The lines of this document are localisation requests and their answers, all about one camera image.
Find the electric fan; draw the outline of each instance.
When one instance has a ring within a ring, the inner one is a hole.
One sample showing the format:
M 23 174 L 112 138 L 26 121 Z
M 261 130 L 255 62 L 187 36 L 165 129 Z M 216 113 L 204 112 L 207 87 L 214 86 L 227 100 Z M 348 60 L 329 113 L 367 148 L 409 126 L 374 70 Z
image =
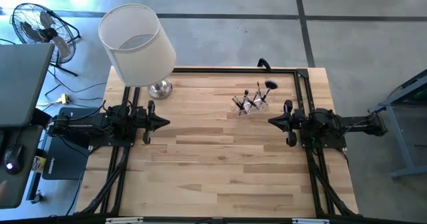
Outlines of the electric fan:
M 11 24 L 22 43 L 53 43 L 52 63 L 66 63 L 75 54 L 75 40 L 80 32 L 48 8 L 32 3 L 18 5 L 11 17 Z M 74 37 L 70 28 L 77 31 Z

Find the black metal frame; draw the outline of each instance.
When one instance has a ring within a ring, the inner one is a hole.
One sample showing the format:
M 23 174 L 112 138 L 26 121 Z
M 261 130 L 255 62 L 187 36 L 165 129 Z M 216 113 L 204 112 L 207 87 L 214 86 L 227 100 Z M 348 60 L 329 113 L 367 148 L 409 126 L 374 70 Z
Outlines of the black metal frame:
M 310 78 L 308 75 L 307 69 L 273 69 L 268 63 L 260 60 L 258 67 L 264 68 L 182 68 L 178 67 L 173 70 L 174 73 L 269 73 L 272 75 L 275 74 L 291 74 L 294 77 L 296 96 L 298 101 L 298 108 L 305 111 L 304 100 L 302 95 L 301 88 L 301 79 L 304 82 L 304 87 L 306 90 L 307 100 L 308 100 L 308 109 L 309 111 L 314 111 L 314 100 L 312 96 L 312 90 L 310 86 Z M 129 99 L 130 87 L 126 87 L 123 94 L 123 100 Z M 133 96 L 133 104 L 137 105 L 139 97 L 139 87 L 135 88 Z M 322 147 L 316 148 L 318 152 L 318 163 L 314 159 L 313 148 L 305 148 L 308 169 L 310 175 L 310 182 L 312 186 L 312 194 L 314 200 L 314 208 L 316 212 L 316 217 L 311 218 L 312 221 L 318 219 L 329 220 L 330 223 L 348 223 L 348 224 L 357 224 L 357 223 L 381 223 L 381 224 L 410 224 L 410 222 L 404 221 L 392 221 L 385 219 L 373 219 L 366 218 L 361 215 L 357 215 L 350 211 L 340 200 L 338 195 L 335 193 L 334 189 L 330 186 L 328 180 L 328 172 L 326 170 L 326 161 L 324 157 L 324 152 Z M 124 147 L 122 159 L 124 160 L 124 165 L 120 167 L 121 171 L 119 172 L 119 180 L 117 185 L 117 191 L 115 195 L 115 200 L 111 211 L 107 211 L 108 202 L 109 202 L 109 190 L 111 189 L 112 183 L 115 181 L 109 180 L 111 185 L 106 185 L 103 187 L 103 191 L 107 190 L 107 195 L 102 200 L 100 213 L 94 213 L 98 205 L 91 206 L 88 213 L 75 213 L 73 216 L 61 216 L 61 217 L 45 217 L 37 219 L 22 219 L 12 221 L 10 223 L 78 223 L 84 220 L 84 223 L 105 223 L 107 218 L 119 217 L 119 208 L 121 205 L 121 196 L 123 193 L 124 180 L 126 174 L 126 165 L 129 158 L 130 147 Z M 107 180 L 115 173 L 117 155 L 119 153 L 119 147 L 113 147 L 113 152 L 111 153 L 111 159 L 107 174 Z M 323 188 L 325 189 L 326 194 L 326 203 L 327 203 L 327 212 L 322 209 L 320 203 L 320 195 L 317 185 L 317 180 L 320 181 Z M 335 206 L 341 212 L 342 215 L 335 214 Z M 209 224 L 222 224 L 222 223 L 304 223 L 304 219 L 301 218 L 240 218 L 240 217 L 138 217 L 140 221 L 145 222 L 162 222 L 162 223 L 171 223 L 171 222 L 192 222 L 192 223 L 209 223 Z

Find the wooden table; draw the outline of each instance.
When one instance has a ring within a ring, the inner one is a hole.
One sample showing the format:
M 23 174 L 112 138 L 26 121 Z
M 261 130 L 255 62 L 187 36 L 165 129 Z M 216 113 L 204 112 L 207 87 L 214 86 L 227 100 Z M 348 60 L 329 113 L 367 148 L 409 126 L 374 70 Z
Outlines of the wooden table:
M 334 109 L 326 70 L 311 68 L 308 72 L 315 106 Z M 288 147 L 286 133 L 267 122 L 283 113 L 286 99 L 297 107 L 292 75 L 173 73 L 169 80 L 173 93 L 155 101 L 155 112 L 171 124 L 152 134 L 151 145 L 143 144 L 143 129 L 138 131 L 127 165 L 120 215 L 315 216 L 305 151 Z M 265 80 L 279 85 L 268 97 L 269 108 L 236 117 L 231 98 L 241 97 L 245 89 L 255 93 L 256 82 L 264 85 Z M 106 105 L 119 105 L 123 90 L 111 68 Z M 149 100 L 147 90 L 141 88 L 139 105 L 146 107 Z M 77 211 L 84 209 L 105 183 L 111 150 L 102 147 L 89 157 Z M 346 160 L 333 149 L 325 150 L 325 158 L 332 187 L 357 212 Z M 109 208 L 115 189 L 113 186 Z M 320 193 L 326 209 L 322 189 Z

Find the lamp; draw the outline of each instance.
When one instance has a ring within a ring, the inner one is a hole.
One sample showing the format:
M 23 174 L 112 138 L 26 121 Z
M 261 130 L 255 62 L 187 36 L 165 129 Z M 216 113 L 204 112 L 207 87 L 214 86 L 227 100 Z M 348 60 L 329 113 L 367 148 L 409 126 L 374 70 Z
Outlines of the lamp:
M 128 87 L 148 87 L 153 99 L 172 90 L 166 77 L 176 52 L 157 15 L 145 5 L 127 4 L 105 14 L 98 35 L 119 78 Z

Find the silver lamp base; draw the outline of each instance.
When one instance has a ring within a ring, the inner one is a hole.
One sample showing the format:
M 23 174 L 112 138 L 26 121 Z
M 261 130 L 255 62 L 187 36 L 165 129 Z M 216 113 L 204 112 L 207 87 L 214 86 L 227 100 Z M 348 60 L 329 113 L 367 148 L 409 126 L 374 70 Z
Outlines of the silver lamp base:
M 171 95 L 171 92 L 172 83 L 168 79 L 164 79 L 148 87 L 150 97 L 155 100 L 165 99 Z

